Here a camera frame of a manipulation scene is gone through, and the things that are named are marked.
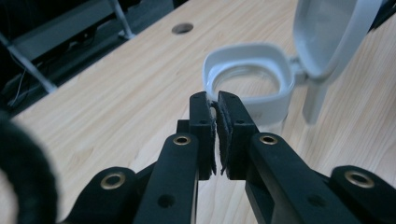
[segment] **wooden tabletop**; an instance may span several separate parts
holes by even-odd
[[[138,172],[158,159],[177,120],[189,116],[189,97],[203,90],[210,51],[272,42],[295,54],[296,3],[191,0],[18,115],[14,120],[45,149],[57,176],[59,219],[101,170]],[[192,23],[192,31],[172,34],[182,22]],[[312,169],[329,175],[352,164],[396,187],[395,36],[396,17],[366,36],[331,85],[315,126],[301,113],[306,88],[294,92],[282,136]],[[0,186],[0,217],[9,223],[15,202],[3,177]],[[255,223],[244,187],[220,175],[200,182],[197,222]]]

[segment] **round hole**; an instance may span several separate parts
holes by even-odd
[[[308,196],[307,200],[312,206],[326,207],[326,200],[316,194]]]
[[[278,93],[279,83],[275,74],[264,67],[240,65],[220,72],[213,88],[215,92],[227,91],[244,98]]]
[[[172,33],[175,35],[184,35],[191,31],[194,26],[191,23],[181,23],[172,28]]]
[[[100,186],[102,189],[117,189],[125,182],[125,174],[122,172],[106,175]]]
[[[275,145],[277,143],[277,139],[270,135],[260,137],[260,141],[265,145]]]
[[[357,171],[347,171],[345,173],[345,178],[347,181],[349,181],[349,183],[364,189],[373,188],[375,185],[372,178],[370,178],[366,174]]]
[[[185,146],[190,142],[190,138],[188,136],[178,136],[174,139],[174,143],[179,146]]]
[[[158,199],[158,205],[162,208],[169,208],[175,204],[175,197],[169,194],[164,194]]]

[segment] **screw hole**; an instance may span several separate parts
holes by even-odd
[[[345,178],[349,183],[356,185],[364,189],[370,189],[374,187],[374,181],[368,175],[357,171],[347,171]]]
[[[194,26],[191,23],[181,23],[172,28],[172,33],[175,35],[184,35],[191,31]]]
[[[100,186],[102,189],[117,189],[123,185],[125,182],[125,174],[122,172],[112,173],[106,175],[102,179]]]
[[[277,143],[277,139],[270,135],[260,137],[260,141],[265,145],[275,145]]]
[[[158,199],[158,205],[162,208],[169,208],[175,204],[175,197],[169,194],[164,194]]]
[[[307,200],[312,206],[326,207],[326,200],[316,194],[308,196]]]
[[[174,143],[179,146],[185,146],[190,142],[190,138],[188,136],[178,136],[174,139]]]

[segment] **cup lid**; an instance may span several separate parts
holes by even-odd
[[[299,0],[293,37],[311,79],[336,79],[372,25],[381,0]]]

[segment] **metal screw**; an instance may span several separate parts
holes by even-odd
[[[112,183],[112,182],[109,183],[108,180],[112,177],[116,177],[118,179],[118,181],[116,181],[114,183]],[[117,172],[117,173],[112,173],[112,174],[105,176],[105,178],[103,178],[102,181],[100,182],[100,186],[102,187],[102,189],[117,189],[124,182],[125,182],[125,174],[122,172]]]
[[[191,139],[188,136],[178,136],[174,138],[174,143],[178,146],[186,146],[191,142]]]
[[[260,141],[265,145],[275,145],[277,143],[277,139],[270,135],[261,136]]]
[[[353,170],[346,171],[345,178],[351,184],[356,185],[361,188],[364,188],[364,189],[373,188],[375,185],[373,179],[370,178],[368,175],[361,173],[361,172],[353,171]]]

